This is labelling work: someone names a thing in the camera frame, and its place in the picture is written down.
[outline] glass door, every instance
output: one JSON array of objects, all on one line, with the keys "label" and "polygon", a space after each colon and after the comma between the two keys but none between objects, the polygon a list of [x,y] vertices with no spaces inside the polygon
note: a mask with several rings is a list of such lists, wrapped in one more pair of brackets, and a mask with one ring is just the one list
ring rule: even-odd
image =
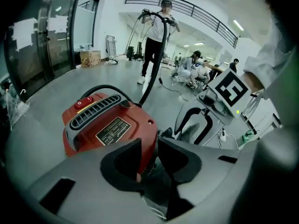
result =
[{"label": "glass door", "polygon": [[53,0],[48,17],[48,52],[54,77],[73,69],[72,12],[76,0]]},{"label": "glass door", "polygon": [[20,95],[22,89],[26,91],[20,95],[22,100],[26,100],[47,83],[47,76],[38,53],[37,19],[41,6],[42,0],[30,0],[15,19],[14,25],[6,32],[7,70],[17,93]]}]

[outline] gray floor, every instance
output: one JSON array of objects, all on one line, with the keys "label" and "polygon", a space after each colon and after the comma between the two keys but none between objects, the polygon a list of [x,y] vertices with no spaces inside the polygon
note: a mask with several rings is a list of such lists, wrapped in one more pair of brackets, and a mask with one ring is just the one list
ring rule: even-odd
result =
[{"label": "gray floor", "polygon": [[[75,103],[88,89],[99,84],[111,84],[122,89],[132,100],[138,102],[148,82],[138,85],[142,64],[122,61],[118,65],[98,65],[92,68],[72,70],[39,90],[29,100],[30,109],[13,127],[6,143],[6,167],[12,181],[20,188],[27,188],[38,177],[65,159],[62,131],[62,113]],[[187,100],[194,95],[183,84],[170,76],[171,70],[162,68],[161,78],[164,85],[180,91]],[[113,94],[112,90],[103,90]],[[143,108],[157,122],[160,130],[174,127],[178,112],[185,101],[177,92],[166,90],[156,80]],[[193,116],[188,122],[205,123],[203,117]],[[241,143],[241,136],[249,130],[239,119],[226,127]],[[230,138],[222,143],[223,148],[236,149],[235,141]],[[208,144],[218,147],[216,135]]]}]

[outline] metal railing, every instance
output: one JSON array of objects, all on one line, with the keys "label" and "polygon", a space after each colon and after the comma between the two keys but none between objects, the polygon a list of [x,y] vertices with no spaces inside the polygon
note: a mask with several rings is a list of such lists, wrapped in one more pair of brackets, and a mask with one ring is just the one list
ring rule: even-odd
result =
[{"label": "metal railing", "polygon": [[80,5],[78,5],[78,7],[82,7],[82,8],[88,9],[89,3],[90,3],[90,1],[84,2],[84,3],[80,4]]},{"label": "metal railing", "polygon": [[[161,6],[162,0],[126,0],[125,4],[146,4],[153,6]],[[220,36],[222,36],[231,46],[235,48],[238,37],[229,30],[221,21],[216,17],[205,11],[204,9],[188,2],[185,0],[171,0],[172,9],[193,17],[194,19],[207,25],[209,28],[213,29]]]}]

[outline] red vacuum cleaner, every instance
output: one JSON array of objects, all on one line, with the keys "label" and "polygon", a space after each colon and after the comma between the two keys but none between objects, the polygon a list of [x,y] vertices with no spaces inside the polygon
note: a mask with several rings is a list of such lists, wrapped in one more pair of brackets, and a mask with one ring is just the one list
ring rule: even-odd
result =
[{"label": "red vacuum cleaner", "polygon": [[[142,108],[119,95],[96,93],[84,97],[66,110],[62,119],[68,157],[118,141],[141,138],[142,159],[138,172],[142,172],[154,152],[155,121]],[[75,138],[72,139],[70,133],[75,133]]]}]

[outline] black hose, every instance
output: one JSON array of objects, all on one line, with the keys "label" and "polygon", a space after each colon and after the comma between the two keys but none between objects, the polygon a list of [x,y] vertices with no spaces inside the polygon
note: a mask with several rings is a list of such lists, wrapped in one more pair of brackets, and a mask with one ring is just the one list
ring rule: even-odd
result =
[{"label": "black hose", "polygon": [[101,84],[101,85],[97,85],[91,89],[89,89],[87,92],[84,93],[84,95],[80,98],[80,99],[83,99],[85,97],[88,97],[90,96],[92,93],[95,93],[96,91],[98,90],[101,90],[101,89],[111,89],[111,90],[115,90],[117,92],[119,92],[121,95],[123,95],[128,101],[130,102],[133,102],[129,96],[127,96],[123,91],[121,91],[120,89],[116,88],[115,86],[113,85],[109,85],[109,84]]},{"label": "black hose", "polygon": [[[145,16],[147,13],[142,13],[138,19],[140,19],[141,17]],[[166,38],[167,38],[167,26],[166,26],[166,21],[165,19],[159,15],[158,13],[150,13],[151,15],[155,15],[157,16],[158,18],[161,19],[161,21],[163,22],[163,25],[164,25],[164,34],[163,34],[163,39],[162,39],[162,45],[161,45],[161,51],[160,51],[160,54],[159,54],[159,57],[158,57],[158,60],[157,60],[157,66],[156,66],[156,69],[154,70],[154,73],[152,74],[151,76],[151,79],[149,81],[149,85],[145,91],[145,93],[143,94],[143,96],[141,97],[141,100],[139,101],[139,104],[140,105],[143,105],[143,103],[145,102],[145,100],[147,99],[147,97],[149,96],[150,94],[150,90],[151,88],[153,87],[154,85],[154,82],[155,82],[155,79],[157,77],[157,74],[158,74],[158,71],[159,71],[159,68],[160,68],[160,64],[161,64],[161,61],[162,61],[162,58],[163,58],[163,53],[164,53],[164,48],[165,48],[165,43],[166,43]]]}]

